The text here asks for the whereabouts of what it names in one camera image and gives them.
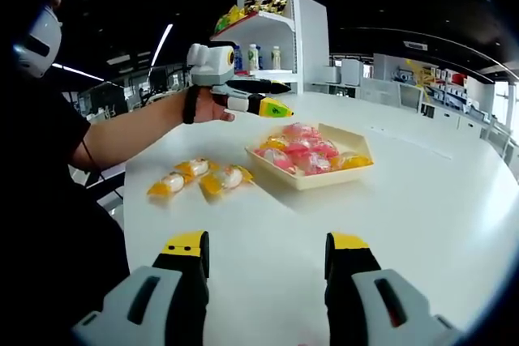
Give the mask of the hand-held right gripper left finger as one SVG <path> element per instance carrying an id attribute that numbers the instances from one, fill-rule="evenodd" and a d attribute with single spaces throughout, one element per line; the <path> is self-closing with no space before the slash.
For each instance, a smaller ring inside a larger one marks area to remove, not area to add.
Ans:
<path id="1" fill-rule="evenodd" d="M 107 293 L 72 327 L 74 345 L 201 345 L 209 303 L 209 234 L 171 237 L 152 266 Z"/>

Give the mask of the person's left hand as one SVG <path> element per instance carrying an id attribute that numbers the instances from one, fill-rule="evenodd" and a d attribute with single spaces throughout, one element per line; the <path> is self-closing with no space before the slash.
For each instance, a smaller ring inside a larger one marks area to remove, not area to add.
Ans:
<path id="1" fill-rule="evenodd" d="M 228 112 L 226 108 L 219 105 L 207 88 L 201 88 L 195 104 L 194 123 L 210 121 L 233 122 L 235 115 Z"/>

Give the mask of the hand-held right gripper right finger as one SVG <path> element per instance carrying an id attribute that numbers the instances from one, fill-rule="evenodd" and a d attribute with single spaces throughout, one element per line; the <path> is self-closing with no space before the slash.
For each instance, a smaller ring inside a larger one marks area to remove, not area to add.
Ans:
<path id="1" fill-rule="evenodd" d="M 324 303 L 331 345 L 455 345 L 461 331 L 431 313 L 427 298 L 383 269 L 360 237 L 326 237 Z"/>

